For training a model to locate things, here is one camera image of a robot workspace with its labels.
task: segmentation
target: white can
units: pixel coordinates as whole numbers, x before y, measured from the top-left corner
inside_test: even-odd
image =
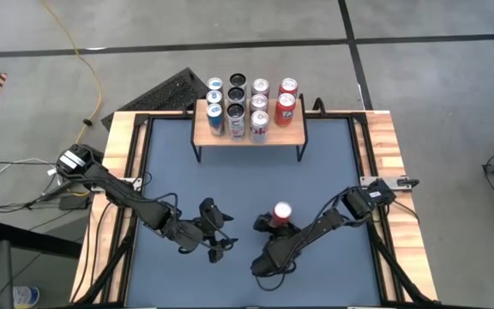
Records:
[[[222,80],[218,77],[209,78],[207,81],[207,87],[211,90],[216,90],[222,92]]]
[[[266,97],[266,99],[269,99],[270,83],[263,78],[255,79],[250,88],[250,95],[254,96],[255,94],[262,94]]]
[[[250,140],[256,143],[264,143],[268,140],[268,125],[270,117],[266,112],[256,111],[250,117]]]
[[[15,309],[33,308],[39,300],[39,289],[36,287],[13,287]]]
[[[255,94],[250,98],[249,115],[256,111],[268,112],[268,98],[263,94]]]

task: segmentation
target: blue can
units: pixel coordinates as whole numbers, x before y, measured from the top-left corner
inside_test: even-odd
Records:
[[[207,118],[211,133],[213,133],[214,136],[223,136],[224,113],[222,112],[222,107],[217,103],[209,104],[209,106],[207,106]]]

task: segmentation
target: gray floor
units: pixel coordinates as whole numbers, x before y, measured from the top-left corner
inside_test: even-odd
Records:
[[[346,36],[334,0],[49,3],[85,48]],[[359,38],[494,33],[494,1],[347,0],[347,5]],[[38,0],[0,0],[0,51],[62,48],[69,42]],[[494,307],[494,194],[480,167],[494,154],[494,40],[358,48],[373,106],[392,111],[407,172],[421,179],[414,198],[440,299]],[[362,108],[345,45],[87,60],[104,88],[100,115],[187,66],[203,79],[241,71],[275,84],[292,76],[309,102],[321,96],[328,108]],[[0,160],[54,161],[96,103],[88,70],[63,56],[0,58],[2,71],[9,79],[0,95]],[[104,148],[106,138],[97,125],[84,142]],[[45,170],[8,170],[0,177],[0,203],[36,197],[48,181]],[[0,221],[30,228],[57,215],[58,210],[43,209],[0,215]],[[84,223],[82,229],[73,226],[85,216],[73,213],[39,231],[62,226],[62,233],[77,239]],[[14,266],[27,263],[27,257],[16,256]],[[40,286],[42,300],[52,305],[65,303],[75,262],[43,258],[48,260],[38,259],[19,283]]]

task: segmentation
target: red can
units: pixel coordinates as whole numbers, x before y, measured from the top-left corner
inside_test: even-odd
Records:
[[[281,81],[280,91],[278,92],[278,98],[281,94],[292,94],[295,99],[297,99],[298,84],[297,81],[292,78],[286,78]]]
[[[274,209],[272,209],[272,222],[273,227],[279,227],[289,222],[291,217],[292,208],[287,202],[279,202],[275,204]]]
[[[275,102],[275,123],[279,126],[289,125],[295,112],[297,100],[292,94],[282,94]]]

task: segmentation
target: blue tabletop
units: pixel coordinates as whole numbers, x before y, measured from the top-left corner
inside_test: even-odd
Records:
[[[358,185],[347,121],[307,120],[309,142],[302,162],[294,147],[205,147],[197,163],[190,145],[191,121],[154,120],[146,197],[179,196],[182,218],[198,216],[205,197],[235,218],[224,231],[239,238],[216,264],[199,246],[181,255],[174,242],[139,225],[127,306],[360,306],[379,304],[365,227],[342,227],[305,248],[297,270],[274,292],[262,291],[250,264],[268,235],[252,229],[259,214],[279,201],[292,205],[292,222],[304,227],[347,186]],[[343,205],[340,212],[347,214]],[[279,277],[262,279],[273,286]]]

